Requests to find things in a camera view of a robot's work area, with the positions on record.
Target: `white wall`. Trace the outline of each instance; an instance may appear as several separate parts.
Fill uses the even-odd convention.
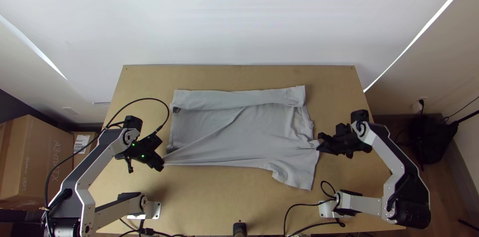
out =
[[[68,99],[52,104],[41,88],[25,94],[34,84],[26,78],[0,88],[58,114],[60,104],[80,109],[82,116],[65,117],[93,122],[105,112],[92,116],[91,103],[111,99],[124,64],[354,64],[367,86],[445,1],[0,0],[0,14],[68,78],[44,86],[71,90],[55,93]],[[0,57],[21,47],[4,45]]]
[[[1,88],[59,121],[103,122],[108,106],[93,106],[8,29],[0,25]],[[62,107],[80,113],[70,118]]]
[[[455,0],[367,92],[373,114],[408,114],[420,97],[426,113],[451,115],[479,95],[479,0]],[[479,100],[451,118],[479,109]],[[459,125],[455,142],[479,190],[479,116]]]

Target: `cable connector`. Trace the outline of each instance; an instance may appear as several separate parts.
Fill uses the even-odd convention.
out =
[[[413,113],[419,113],[419,114],[423,114],[424,112],[424,99],[420,99],[416,102],[414,102],[413,104],[411,104],[411,110],[413,111]]]
[[[156,233],[156,231],[151,228],[143,228],[143,229],[139,229],[138,233],[153,236]]]
[[[161,129],[163,128],[163,125],[159,126],[156,130],[155,130],[155,134],[158,133],[158,131],[160,131]]]

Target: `gray t-shirt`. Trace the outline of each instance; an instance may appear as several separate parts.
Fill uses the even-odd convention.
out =
[[[319,152],[304,86],[254,91],[175,90],[165,165],[255,167],[311,190]]]

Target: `cardboard box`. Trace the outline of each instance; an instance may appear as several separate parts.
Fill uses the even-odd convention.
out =
[[[98,136],[96,132],[73,132],[73,138],[75,139],[75,145],[73,146],[73,152],[80,150],[83,146],[89,143],[91,140]],[[90,154],[90,151],[96,147],[97,140],[87,146],[83,151],[73,157],[73,168],[75,169],[83,159]]]
[[[11,229],[13,228],[13,223],[0,223],[0,236],[1,237],[10,237]]]
[[[31,115],[0,124],[0,207],[38,210],[48,172],[73,152],[73,135]],[[68,160],[52,174],[48,200],[73,169]]]

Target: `black cable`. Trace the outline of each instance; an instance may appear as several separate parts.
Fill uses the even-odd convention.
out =
[[[465,220],[458,219],[458,222],[461,223],[461,224],[463,224],[464,226],[467,226],[467,227],[469,227],[469,228],[471,228],[471,229],[476,230],[476,231],[479,232],[479,228],[478,228],[478,227],[472,225],[471,223],[469,223],[469,222],[467,222],[467,221],[465,221]]]
[[[136,233],[136,232],[138,232],[138,231],[137,231],[137,230],[132,230],[132,231],[129,231],[129,232],[125,232],[125,233],[123,233],[122,235],[120,235],[120,236],[118,236],[118,237],[123,237],[123,236],[125,236],[125,235],[127,235],[127,234]]]
[[[157,231],[155,231],[154,233],[155,233],[155,234],[159,234],[159,235],[163,235],[163,236],[165,236],[165,237],[178,236],[178,235],[173,235],[173,236],[172,236],[172,235],[169,235],[169,234],[166,234],[166,233],[162,233],[162,232],[157,232]]]
[[[464,107],[462,107],[461,109],[459,109],[457,112],[453,113],[452,115],[449,115],[449,116],[446,116],[443,118],[443,122],[446,123],[449,121],[449,118],[455,116],[457,113],[459,113],[460,111],[464,110],[466,107],[468,107],[471,103],[475,102],[477,99],[479,99],[479,96],[477,96],[475,99],[471,100],[468,104],[466,104]]]
[[[312,225],[309,225],[307,227],[304,227],[298,231],[295,231],[293,234],[291,234],[290,236],[294,236],[296,234],[300,234],[301,232],[307,230],[307,229],[310,229],[310,228],[313,228],[313,227],[317,227],[317,226],[323,226],[323,225],[330,225],[330,224],[339,224],[342,228],[344,228],[346,226],[345,223],[343,222],[340,222],[339,219],[336,219],[335,222],[324,222],[324,223],[317,223],[317,224],[312,224]]]
[[[156,100],[158,102],[161,102],[165,107],[166,107],[166,110],[167,110],[167,116],[166,116],[166,119],[165,121],[163,122],[163,124],[161,124],[155,131],[158,132],[160,131],[161,128],[163,128],[163,126],[166,124],[166,122],[168,121],[168,119],[170,118],[170,108],[168,107],[168,105],[163,102],[163,100],[160,100],[160,99],[156,99],[156,98],[141,98],[141,99],[136,99],[132,102],[129,102],[128,104],[126,104],[125,106],[121,107],[120,110],[118,110],[118,112],[116,112],[115,115],[113,115],[113,117],[110,119],[110,121],[108,122],[108,124],[106,124],[106,127],[109,127],[111,122],[113,122],[113,119],[115,119],[115,117],[121,112],[123,111],[123,109],[125,109],[126,107],[128,107],[129,105],[137,102],[137,101],[142,101],[142,100]]]
[[[405,132],[406,129],[407,129],[407,127],[403,128],[403,129],[398,133],[398,135],[396,135],[396,137],[394,138],[394,143],[397,143],[397,142],[398,142],[399,136],[400,136],[403,132]]]
[[[324,189],[323,189],[323,184],[328,184],[329,187],[333,190],[333,193],[336,194],[336,190],[334,189],[333,185],[330,184],[328,181],[325,181],[325,180],[321,181],[321,184],[320,184],[321,190],[323,191],[323,193],[324,193],[326,196],[328,196],[328,197],[330,197],[330,198],[332,198],[332,199],[336,199],[335,196],[330,195],[330,194],[326,193],[326,191],[324,191]]]
[[[137,231],[132,226],[130,226],[128,223],[126,223],[123,219],[120,219],[120,221],[121,221],[121,223],[125,224],[125,226],[129,227],[132,231]]]
[[[113,123],[111,125],[109,125],[108,127],[111,128],[111,127],[120,127],[121,128],[121,124],[125,124],[125,121],[121,121],[121,122],[116,122],[116,123]]]
[[[293,208],[293,207],[296,207],[296,206],[319,206],[323,203],[326,203],[326,202],[330,202],[330,201],[334,201],[335,199],[329,199],[329,200],[325,200],[325,201],[322,201],[322,202],[319,202],[319,203],[316,203],[316,204],[293,204],[291,205],[289,208],[288,208],[288,211],[286,211],[286,214],[284,215],[284,222],[283,222],[283,235],[286,236],[286,219],[288,217],[288,213],[289,211]]]
[[[140,226],[138,227],[138,237],[141,237],[141,233],[142,233],[142,231],[143,231],[143,225],[144,225],[144,224],[145,224],[145,220],[142,219],[142,220],[140,221]]]
[[[462,123],[462,122],[468,120],[469,118],[471,118],[471,117],[473,117],[473,116],[476,116],[476,115],[478,115],[478,114],[479,114],[479,110],[476,110],[476,111],[474,111],[473,113],[470,113],[470,114],[466,115],[465,117],[463,117],[463,118],[461,118],[461,119],[459,119],[459,120],[456,120],[455,122],[457,122],[458,124],[459,124],[459,123]]]
[[[424,112],[424,99],[420,99],[419,103],[423,106],[423,107],[421,107],[421,113],[420,113],[420,115],[422,115],[423,112]]]
[[[63,201],[64,199],[68,198],[71,196],[71,191],[69,190],[64,190],[60,195],[58,195],[58,197],[55,198],[55,200],[51,203],[51,208],[53,208],[58,202],[60,201]],[[48,210],[45,210],[45,213],[44,213],[44,219],[45,219],[45,226],[46,226],[46,229],[47,229],[47,232],[48,232],[48,235],[49,236],[53,236],[53,232],[50,228],[50,218],[48,217]]]
[[[394,202],[397,200],[397,198],[399,197],[399,193],[401,192],[401,190],[403,189],[403,187],[405,186],[405,184],[408,183],[409,177],[410,177],[410,175],[408,174],[408,175],[406,176],[406,180],[402,183],[402,185],[401,185],[398,189],[396,189],[396,191],[389,197],[388,201],[386,202],[386,210],[387,210],[388,212],[391,211],[391,208],[392,208],[392,206],[393,206],[393,203],[394,203]]]

